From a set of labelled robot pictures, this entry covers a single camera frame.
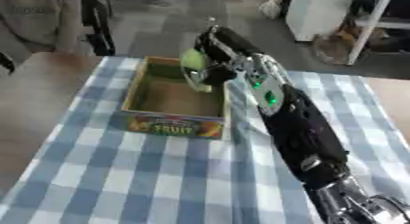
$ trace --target gray sleeve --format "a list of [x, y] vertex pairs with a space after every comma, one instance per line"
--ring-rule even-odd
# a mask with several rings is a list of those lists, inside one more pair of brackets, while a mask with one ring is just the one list
[[81, 0], [63, 0], [56, 51], [73, 52], [81, 32]]
[[28, 48], [10, 31], [0, 17], [0, 52], [6, 53], [19, 65], [31, 56]]

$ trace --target gray carpet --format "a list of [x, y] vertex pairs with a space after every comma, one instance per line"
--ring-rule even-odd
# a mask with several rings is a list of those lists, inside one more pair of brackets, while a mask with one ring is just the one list
[[330, 66], [311, 56], [308, 45], [297, 44], [283, 19], [259, 14], [266, 0], [147, 0], [113, 1], [113, 36], [119, 56], [178, 57], [208, 25], [210, 16], [232, 27], [287, 69], [369, 77], [410, 79], [410, 55], [365, 53], [353, 67]]

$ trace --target open box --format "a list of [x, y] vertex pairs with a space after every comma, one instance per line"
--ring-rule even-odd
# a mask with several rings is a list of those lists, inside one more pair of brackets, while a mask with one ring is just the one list
[[163, 135], [222, 136], [229, 116], [228, 91], [196, 92], [185, 80], [178, 59], [145, 58], [138, 66], [122, 106], [129, 131]]

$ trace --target white object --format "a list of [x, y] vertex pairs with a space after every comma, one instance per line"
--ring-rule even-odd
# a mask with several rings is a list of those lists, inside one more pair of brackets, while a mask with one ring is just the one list
[[347, 65], [351, 66], [356, 62], [357, 58], [361, 54], [361, 51], [366, 45], [367, 40], [369, 40], [370, 35], [376, 27], [410, 29], [410, 24], [408, 23], [379, 23], [380, 18], [382, 17], [384, 10], [389, 5], [390, 1], [391, 0], [379, 0], [367, 23], [362, 20], [357, 21], [358, 25], [364, 26], [364, 28], [349, 55]]
[[261, 11], [264, 16], [267, 16], [271, 19], [277, 18], [277, 16], [279, 16], [280, 14], [280, 10], [281, 8], [279, 4], [276, 3], [276, 0], [268, 0], [267, 2], [259, 6], [259, 11]]
[[352, 0], [292, 0], [286, 15], [296, 41], [312, 41], [339, 28]]

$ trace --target checkered tablecloth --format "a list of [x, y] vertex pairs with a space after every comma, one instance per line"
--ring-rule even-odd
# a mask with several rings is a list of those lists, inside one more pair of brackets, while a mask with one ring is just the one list
[[[104, 59], [0, 205], [0, 223], [321, 223], [242, 79], [220, 141], [129, 133], [118, 109], [138, 59]], [[289, 72], [372, 194], [410, 201], [410, 154], [362, 78]]]

